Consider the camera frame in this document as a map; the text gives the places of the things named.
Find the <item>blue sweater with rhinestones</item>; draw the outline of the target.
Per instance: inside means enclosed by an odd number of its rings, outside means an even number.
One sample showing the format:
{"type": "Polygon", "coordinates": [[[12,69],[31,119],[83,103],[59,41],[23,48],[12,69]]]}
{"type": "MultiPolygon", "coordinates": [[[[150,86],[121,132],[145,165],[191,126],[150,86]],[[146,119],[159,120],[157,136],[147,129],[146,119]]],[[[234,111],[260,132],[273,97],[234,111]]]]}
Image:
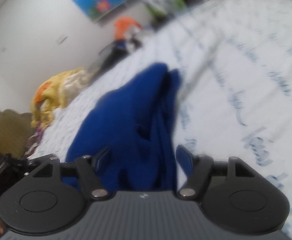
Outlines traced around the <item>blue sweater with rhinestones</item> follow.
{"type": "Polygon", "coordinates": [[[178,70],[155,63],[106,93],[81,124],[66,162],[99,157],[95,173],[107,191],[166,191],[177,184],[172,143],[178,70]]]}

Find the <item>olive striped headboard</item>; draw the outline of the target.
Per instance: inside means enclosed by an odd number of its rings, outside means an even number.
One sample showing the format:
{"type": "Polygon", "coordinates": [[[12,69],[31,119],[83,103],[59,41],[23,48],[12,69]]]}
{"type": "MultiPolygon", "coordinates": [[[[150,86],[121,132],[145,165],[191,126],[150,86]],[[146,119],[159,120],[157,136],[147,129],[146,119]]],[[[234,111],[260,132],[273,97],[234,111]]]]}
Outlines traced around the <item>olive striped headboard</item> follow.
{"type": "Polygon", "coordinates": [[[0,111],[0,154],[10,153],[16,159],[21,158],[27,140],[34,132],[31,113],[19,114],[11,109],[0,111]]]}

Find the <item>purple patterned cloth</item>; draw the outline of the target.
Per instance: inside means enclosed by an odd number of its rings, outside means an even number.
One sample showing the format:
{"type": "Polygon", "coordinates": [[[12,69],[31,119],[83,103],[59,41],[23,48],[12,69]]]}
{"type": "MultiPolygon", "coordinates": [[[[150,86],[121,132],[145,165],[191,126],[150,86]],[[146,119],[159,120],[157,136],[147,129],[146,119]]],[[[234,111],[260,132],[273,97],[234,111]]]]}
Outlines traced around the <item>purple patterned cloth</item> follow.
{"type": "Polygon", "coordinates": [[[41,128],[41,126],[39,125],[36,130],[35,133],[27,140],[26,143],[26,152],[25,152],[25,156],[29,157],[31,156],[36,148],[39,146],[42,137],[43,137],[43,129],[41,128]]]}

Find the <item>yellow crumpled duvet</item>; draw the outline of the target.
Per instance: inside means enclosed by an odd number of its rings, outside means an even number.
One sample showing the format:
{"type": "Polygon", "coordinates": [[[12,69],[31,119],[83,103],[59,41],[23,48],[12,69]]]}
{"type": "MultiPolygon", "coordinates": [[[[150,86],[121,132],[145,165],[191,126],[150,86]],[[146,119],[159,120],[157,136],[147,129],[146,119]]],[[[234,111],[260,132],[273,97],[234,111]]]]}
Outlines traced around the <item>yellow crumpled duvet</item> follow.
{"type": "Polygon", "coordinates": [[[44,81],[36,90],[31,103],[31,126],[45,130],[54,121],[53,111],[66,108],[87,88],[95,73],[83,68],[68,70],[44,81]]]}

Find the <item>white quilt with script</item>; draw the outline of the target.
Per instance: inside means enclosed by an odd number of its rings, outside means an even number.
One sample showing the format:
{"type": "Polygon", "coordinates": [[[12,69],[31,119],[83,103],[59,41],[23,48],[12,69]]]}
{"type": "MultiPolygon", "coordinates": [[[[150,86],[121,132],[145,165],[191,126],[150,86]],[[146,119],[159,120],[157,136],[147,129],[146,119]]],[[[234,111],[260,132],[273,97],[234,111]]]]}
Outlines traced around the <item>white quilt with script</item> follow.
{"type": "Polygon", "coordinates": [[[64,160],[99,98],[154,62],[181,75],[174,144],[266,177],[290,202],[292,238],[292,0],[210,0],[179,16],[57,109],[33,157],[64,160]]]}

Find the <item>dark bag on floor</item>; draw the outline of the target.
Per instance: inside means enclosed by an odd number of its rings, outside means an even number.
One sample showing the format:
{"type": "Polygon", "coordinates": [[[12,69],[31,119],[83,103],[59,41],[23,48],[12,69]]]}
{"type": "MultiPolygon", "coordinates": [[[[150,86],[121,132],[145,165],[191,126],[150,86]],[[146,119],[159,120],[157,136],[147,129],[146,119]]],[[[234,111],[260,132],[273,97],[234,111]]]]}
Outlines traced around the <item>dark bag on floor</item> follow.
{"type": "Polygon", "coordinates": [[[116,40],[98,53],[97,59],[89,67],[88,72],[102,75],[141,47],[142,42],[135,38],[131,40],[116,40]]]}

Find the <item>orange cloth item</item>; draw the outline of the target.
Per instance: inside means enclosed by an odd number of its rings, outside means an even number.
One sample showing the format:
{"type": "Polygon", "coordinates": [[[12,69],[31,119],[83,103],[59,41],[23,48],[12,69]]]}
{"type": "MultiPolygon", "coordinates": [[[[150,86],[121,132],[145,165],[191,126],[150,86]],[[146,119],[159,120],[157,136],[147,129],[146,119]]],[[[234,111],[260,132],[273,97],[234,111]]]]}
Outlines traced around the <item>orange cloth item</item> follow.
{"type": "Polygon", "coordinates": [[[124,40],[126,32],[131,28],[136,27],[142,29],[142,26],[131,17],[121,17],[114,23],[114,39],[124,40]]]}

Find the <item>white wall switch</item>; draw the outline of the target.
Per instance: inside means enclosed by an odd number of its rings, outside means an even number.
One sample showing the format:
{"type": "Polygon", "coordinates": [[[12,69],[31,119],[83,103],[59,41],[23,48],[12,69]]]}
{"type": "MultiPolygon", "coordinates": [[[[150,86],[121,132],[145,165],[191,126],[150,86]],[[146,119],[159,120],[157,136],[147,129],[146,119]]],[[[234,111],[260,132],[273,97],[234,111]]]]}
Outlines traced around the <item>white wall switch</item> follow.
{"type": "Polygon", "coordinates": [[[67,36],[61,35],[61,36],[59,36],[59,37],[56,39],[55,42],[56,42],[57,45],[60,45],[60,44],[62,44],[67,38],[68,38],[67,36]]]}

